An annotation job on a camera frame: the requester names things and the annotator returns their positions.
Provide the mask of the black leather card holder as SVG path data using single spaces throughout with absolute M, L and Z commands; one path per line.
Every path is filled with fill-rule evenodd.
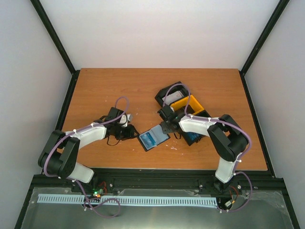
M 164 134 L 162 132 L 161 125 L 156 125 L 156 126 L 152 127 L 151 129 L 149 129 L 149 130 L 147 130 L 145 132 L 149 132 L 153 136 L 153 138 L 157 142 L 157 146 L 170 139 L 170 135 L 169 134 Z

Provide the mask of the black cards stack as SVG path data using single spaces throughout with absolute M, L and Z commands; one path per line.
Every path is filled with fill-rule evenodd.
M 182 108 L 179 109 L 179 112 L 181 113 L 187 113 L 187 114 L 192 114 L 193 113 L 193 109 L 188 106 L 187 109 L 185 109 L 185 106 L 183 106 Z

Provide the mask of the yellow bin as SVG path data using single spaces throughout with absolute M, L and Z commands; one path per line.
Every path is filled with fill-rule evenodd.
M 187 107 L 186 112 L 191 115 L 197 115 L 205 110 L 193 95 L 190 95 L 190 98 L 187 96 L 177 100 L 176 102 L 173 102 L 170 107 L 174 111 L 178 111 L 180 109 L 184 111 Z

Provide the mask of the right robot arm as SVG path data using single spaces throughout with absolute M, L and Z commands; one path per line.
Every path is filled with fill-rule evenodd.
M 250 136 L 242 130 L 228 114 L 221 117 L 202 117 L 184 111 L 174 111 L 165 105 L 158 111 L 163 120 L 162 131 L 168 133 L 196 133 L 209 137 L 217 154 L 219 163 L 213 182 L 218 192 L 224 192 L 236 175 L 237 164 L 252 147 Z

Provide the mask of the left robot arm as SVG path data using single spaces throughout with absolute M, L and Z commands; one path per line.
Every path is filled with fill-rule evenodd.
M 81 148 L 103 139 L 114 136 L 124 141 L 136 138 L 139 133 L 131 124 L 133 116 L 116 107 L 112 107 L 107 115 L 93 121 L 80 129 L 63 132 L 54 130 L 39 159 L 38 165 L 48 177 L 66 178 L 82 182 L 89 192 L 98 189 L 99 180 L 94 171 L 77 162 Z

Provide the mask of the white cards stack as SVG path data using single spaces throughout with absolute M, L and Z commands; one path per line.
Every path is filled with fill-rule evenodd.
M 174 103 L 175 101 L 180 100 L 184 97 L 185 95 L 182 93 L 182 91 L 175 91 L 163 97 L 162 100 L 165 102 L 166 105 L 170 105 L 171 103 Z

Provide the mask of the blue cards stack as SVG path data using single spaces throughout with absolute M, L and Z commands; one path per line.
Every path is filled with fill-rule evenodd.
M 190 142 L 197 142 L 198 140 L 201 139 L 201 135 L 197 134 L 197 133 L 188 132 L 188 133 L 186 133 L 186 135 L 188 137 L 188 141 L 190 141 Z

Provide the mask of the green led circuit board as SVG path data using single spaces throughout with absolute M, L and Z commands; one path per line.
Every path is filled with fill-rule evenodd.
M 93 191 L 93 196 L 95 198 L 100 198 L 107 194 L 107 188 L 106 187 L 98 187 L 96 190 Z

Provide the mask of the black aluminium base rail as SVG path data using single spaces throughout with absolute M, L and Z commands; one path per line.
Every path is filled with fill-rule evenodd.
M 246 171 L 233 178 L 228 185 L 216 181 L 213 170 L 159 170 L 159 169 L 103 169 L 95 168 L 90 183 L 82 184 L 86 193 L 106 187 L 112 194 L 124 189 L 167 189 L 197 191 L 201 195 L 228 196 L 242 191 L 281 191 L 287 193 L 282 178 L 270 171 Z

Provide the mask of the left black frame post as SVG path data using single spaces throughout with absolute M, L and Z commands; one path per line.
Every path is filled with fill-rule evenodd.
M 75 75 L 79 71 L 75 69 L 73 66 L 68 53 L 66 52 L 51 20 L 49 19 L 49 16 L 47 15 L 47 12 L 45 11 L 42 3 L 40 0 L 30 0 L 32 6 L 34 7 L 37 15 L 39 16 L 44 28 L 46 29 L 47 33 L 49 34 L 53 44 L 55 45 L 56 49 L 58 50 L 62 60 L 64 61 L 66 67 L 68 68 L 71 75 Z

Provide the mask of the black frame post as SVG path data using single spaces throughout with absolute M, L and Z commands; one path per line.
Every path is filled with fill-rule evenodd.
M 75 75 L 79 71 L 75 69 L 73 66 L 68 53 L 66 52 L 51 20 L 49 19 L 49 16 L 47 15 L 47 12 L 45 11 L 42 3 L 40 0 L 30 0 L 32 6 L 34 7 L 37 15 L 39 16 L 44 28 L 46 29 L 47 33 L 49 34 L 53 44 L 55 45 L 56 49 L 58 50 L 62 60 L 64 61 L 66 67 L 68 68 L 71 75 Z
M 252 48 L 249 56 L 247 57 L 244 65 L 242 66 L 240 75 L 245 77 L 246 73 L 250 69 L 251 65 L 253 64 L 254 60 L 256 59 L 258 53 L 260 52 L 261 48 L 263 47 L 264 43 L 266 42 L 267 38 L 269 37 L 271 31 L 273 30 L 274 26 L 280 19 L 282 13 L 286 9 L 290 0 L 280 0 L 275 7 L 274 11 L 272 12 L 268 22 L 266 23 L 264 29 L 262 30 L 258 40 L 256 41 L 254 47 Z

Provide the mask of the right black frame post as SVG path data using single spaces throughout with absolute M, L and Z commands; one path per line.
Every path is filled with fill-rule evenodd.
M 264 29 L 262 30 L 258 40 L 256 41 L 254 47 L 252 48 L 249 56 L 247 57 L 244 65 L 242 66 L 240 75 L 245 77 L 246 73 L 250 69 L 251 65 L 253 64 L 254 60 L 256 59 L 258 53 L 260 52 L 261 48 L 263 47 L 264 43 L 266 42 L 267 38 L 269 37 L 271 31 L 273 30 L 274 26 L 280 19 L 282 13 L 286 9 L 290 0 L 280 0 L 275 7 L 274 11 L 272 12 L 268 22 L 266 23 Z

